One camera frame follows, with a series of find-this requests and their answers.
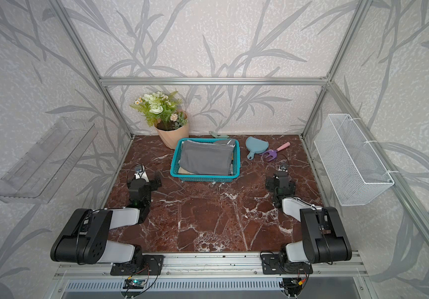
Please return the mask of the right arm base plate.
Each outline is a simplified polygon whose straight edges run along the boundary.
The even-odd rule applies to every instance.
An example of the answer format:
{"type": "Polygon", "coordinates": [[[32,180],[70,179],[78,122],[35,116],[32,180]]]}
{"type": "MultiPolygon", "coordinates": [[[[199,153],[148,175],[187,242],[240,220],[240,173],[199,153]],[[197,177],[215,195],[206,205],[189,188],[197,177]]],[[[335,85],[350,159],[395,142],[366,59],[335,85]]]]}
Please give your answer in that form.
{"type": "Polygon", "coordinates": [[[261,252],[260,259],[262,271],[265,275],[313,274],[311,264],[308,262],[291,262],[282,252],[276,254],[273,252],[261,252]]]}

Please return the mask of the beige grey striped pillowcase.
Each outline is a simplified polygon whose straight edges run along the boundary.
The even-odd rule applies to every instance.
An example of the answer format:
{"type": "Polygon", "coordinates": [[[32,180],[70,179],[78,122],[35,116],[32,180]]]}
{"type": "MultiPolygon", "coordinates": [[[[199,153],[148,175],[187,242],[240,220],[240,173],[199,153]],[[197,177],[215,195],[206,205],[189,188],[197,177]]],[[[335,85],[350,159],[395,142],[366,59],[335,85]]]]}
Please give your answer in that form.
{"type": "Polygon", "coordinates": [[[189,171],[187,171],[187,170],[185,170],[184,168],[182,168],[182,167],[179,167],[179,169],[178,169],[178,174],[181,174],[181,175],[192,175],[193,173],[192,172],[189,172],[189,171]]]}

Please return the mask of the plain grey pillowcase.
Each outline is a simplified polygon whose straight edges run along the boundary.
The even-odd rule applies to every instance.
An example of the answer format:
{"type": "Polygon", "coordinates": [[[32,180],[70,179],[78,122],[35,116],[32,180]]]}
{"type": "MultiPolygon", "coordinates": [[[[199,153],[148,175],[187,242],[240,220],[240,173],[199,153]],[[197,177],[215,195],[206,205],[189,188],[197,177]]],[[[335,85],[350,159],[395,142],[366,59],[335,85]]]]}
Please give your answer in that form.
{"type": "Polygon", "coordinates": [[[235,140],[214,143],[187,140],[182,144],[180,166],[192,174],[227,176],[231,172],[235,140]]]}

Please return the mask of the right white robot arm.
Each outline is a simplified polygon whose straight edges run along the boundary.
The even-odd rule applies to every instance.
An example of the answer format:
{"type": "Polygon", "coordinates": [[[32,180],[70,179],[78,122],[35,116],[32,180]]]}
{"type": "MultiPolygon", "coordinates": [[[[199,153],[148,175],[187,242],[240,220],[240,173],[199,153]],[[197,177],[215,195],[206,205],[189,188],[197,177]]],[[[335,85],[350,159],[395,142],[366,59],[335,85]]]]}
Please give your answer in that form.
{"type": "Polygon", "coordinates": [[[282,265],[333,264],[351,259],[352,248],[336,208],[309,204],[296,196],[295,182],[283,170],[267,178],[265,187],[272,193],[274,207],[301,224],[302,239],[279,252],[282,265]]]}

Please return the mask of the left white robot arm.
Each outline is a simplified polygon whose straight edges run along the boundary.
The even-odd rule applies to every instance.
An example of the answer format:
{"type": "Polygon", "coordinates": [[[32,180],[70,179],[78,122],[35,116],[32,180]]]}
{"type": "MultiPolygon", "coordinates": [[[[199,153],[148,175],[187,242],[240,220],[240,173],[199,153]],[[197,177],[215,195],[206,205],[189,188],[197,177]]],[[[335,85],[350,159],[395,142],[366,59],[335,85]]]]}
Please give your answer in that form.
{"type": "Polygon", "coordinates": [[[161,174],[150,180],[144,166],[127,183],[130,203],[115,209],[76,209],[54,242],[50,257],[54,262],[84,264],[134,264],[141,267],[138,245],[109,240],[111,230],[142,224],[148,217],[152,192],[162,187],[161,174]]]}

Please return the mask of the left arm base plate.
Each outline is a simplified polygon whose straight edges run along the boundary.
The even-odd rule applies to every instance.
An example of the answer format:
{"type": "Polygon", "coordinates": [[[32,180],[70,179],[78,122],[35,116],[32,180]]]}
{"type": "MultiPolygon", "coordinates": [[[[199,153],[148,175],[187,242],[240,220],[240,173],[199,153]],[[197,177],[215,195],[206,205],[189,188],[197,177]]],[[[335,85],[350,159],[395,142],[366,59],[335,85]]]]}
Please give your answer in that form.
{"type": "Polygon", "coordinates": [[[130,275],[160,275],[163,267],[164,255],[143,254],[135,260],[127,263],[115,263],[112,268],[111,276],[130,276],[130,275]]]}

